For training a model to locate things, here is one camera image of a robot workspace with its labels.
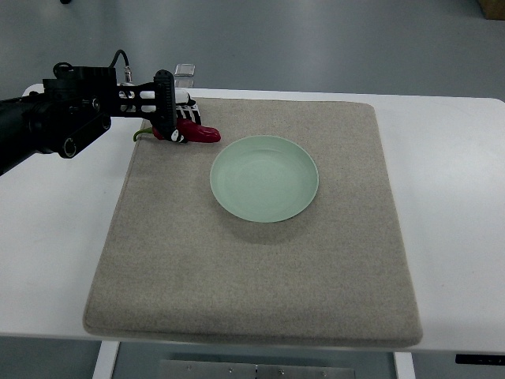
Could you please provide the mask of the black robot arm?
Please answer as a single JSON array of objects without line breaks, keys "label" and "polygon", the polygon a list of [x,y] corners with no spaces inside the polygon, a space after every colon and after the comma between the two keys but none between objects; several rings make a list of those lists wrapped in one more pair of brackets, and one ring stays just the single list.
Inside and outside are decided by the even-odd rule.
[{"label": "black robot arm", "polygon": [[151,82],[120,86],[114,66],[60,62],[43,92],[1,102],[1,172],[36,153],[72,159],[101,137],[113,117],[143,118],[166,140],[184,143],[177,129],[174,77],[161,69]]}]

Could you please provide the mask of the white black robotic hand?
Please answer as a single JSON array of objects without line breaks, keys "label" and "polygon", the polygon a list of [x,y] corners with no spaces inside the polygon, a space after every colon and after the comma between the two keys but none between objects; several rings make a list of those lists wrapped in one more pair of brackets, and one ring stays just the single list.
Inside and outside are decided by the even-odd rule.
[{"label": "white black robotic hand", "polygon": [[132,115],[149,121],[149,126],[154,126],[165,138],[174,131],[179,118],[190,119],[202,125],[196,101],[186,90],[176,89],[170,81],[138,86],[124,84],[118,89],[121,99],[120,115]]}]

